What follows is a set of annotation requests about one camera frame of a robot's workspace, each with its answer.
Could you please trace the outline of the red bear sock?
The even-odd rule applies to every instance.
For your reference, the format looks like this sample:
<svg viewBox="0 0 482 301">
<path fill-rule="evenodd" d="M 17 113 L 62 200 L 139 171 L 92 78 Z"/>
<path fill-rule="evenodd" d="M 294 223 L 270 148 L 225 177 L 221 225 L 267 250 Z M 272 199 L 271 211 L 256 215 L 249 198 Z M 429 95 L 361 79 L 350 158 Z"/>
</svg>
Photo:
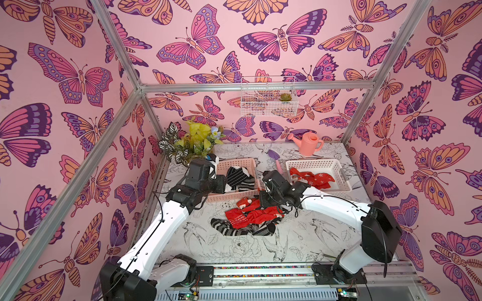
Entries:
<svg viewBox="0 0 482 301">
<path fill-rule="evenodd" d="M 261 207 L 258 199 L 243 198 L 236 203 L 237 208 L 242 212 L 251 212 Z"/>
</svg>

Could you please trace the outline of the black pinstripe sock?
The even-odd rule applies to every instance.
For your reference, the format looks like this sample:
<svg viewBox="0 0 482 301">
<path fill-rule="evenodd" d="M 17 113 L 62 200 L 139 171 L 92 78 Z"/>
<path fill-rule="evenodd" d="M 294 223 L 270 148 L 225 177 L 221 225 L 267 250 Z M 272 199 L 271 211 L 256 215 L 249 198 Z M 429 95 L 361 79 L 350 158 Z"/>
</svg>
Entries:
<svg viewBox="0 0 482 301">
<path fill-rule="evenodd" d="M 236 186 L 244 179 L 249 178 L 249 174 L 246 168 L 232 166 L 227 172 L 227 183 L 225 185 L 225 191 L 235 191 Z"/>
</svg>

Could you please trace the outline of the red snowflake santa sock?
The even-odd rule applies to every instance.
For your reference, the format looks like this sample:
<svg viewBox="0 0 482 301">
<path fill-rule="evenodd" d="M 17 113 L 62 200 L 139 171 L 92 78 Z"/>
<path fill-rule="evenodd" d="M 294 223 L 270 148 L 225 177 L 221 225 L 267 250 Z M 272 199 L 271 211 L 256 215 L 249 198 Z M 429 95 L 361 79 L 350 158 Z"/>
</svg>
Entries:
<svg viewBox="0 0 482 301">
<path fill-rule="evenodd" d="M 311 185 L 317 189 L 329 189 L 331 188 L 331 183 L 335 182 L 335 179 L 328 173 L 315 174 L 316 182 Z"/>
</svg>

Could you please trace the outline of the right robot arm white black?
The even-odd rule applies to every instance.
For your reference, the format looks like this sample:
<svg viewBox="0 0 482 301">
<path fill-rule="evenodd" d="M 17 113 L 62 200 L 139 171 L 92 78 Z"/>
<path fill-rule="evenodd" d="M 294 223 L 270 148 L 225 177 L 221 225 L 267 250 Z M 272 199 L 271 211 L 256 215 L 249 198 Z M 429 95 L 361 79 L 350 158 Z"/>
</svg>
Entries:
<svg viewBox="0 0 482 301">
<path fill-rule="evenodd" d="M 290 183 L 277 170 L 264 172 L 262 182 L 265 186 L 260 192 L 263 201 L 321 213 L 361 233 L 361 240 L 342 251 L 330 267 L 328 276 L 336 283 L 351 283 L 365 266 L 373 262 L 383 263 L 384 275 L 387 274 L 402 229 L 385 203 L 354 202 L 307 183 Z"/>
</svg>

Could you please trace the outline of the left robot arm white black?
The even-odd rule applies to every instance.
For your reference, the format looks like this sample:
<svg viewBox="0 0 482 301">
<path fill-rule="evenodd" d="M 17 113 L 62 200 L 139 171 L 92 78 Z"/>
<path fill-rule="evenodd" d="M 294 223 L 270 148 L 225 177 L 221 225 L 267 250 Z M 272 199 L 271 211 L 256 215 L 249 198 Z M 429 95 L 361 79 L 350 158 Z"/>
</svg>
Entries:
<svg viewBox="0 0 482 301">
<path fill-rule="evenodd" d="M 142 237 L 117 263 L 102 267 L 101 300 L 154 300 L 160 291 L 189 279 L 196 269 L 191 258 L 177 256 L 160 267 L 156 262 L 189 215 L 203 208 L 209 194 L 225 192 L 227 178 L 217 173 L 218 163 L 214 154 L 192 160 Z"/>
</svg>

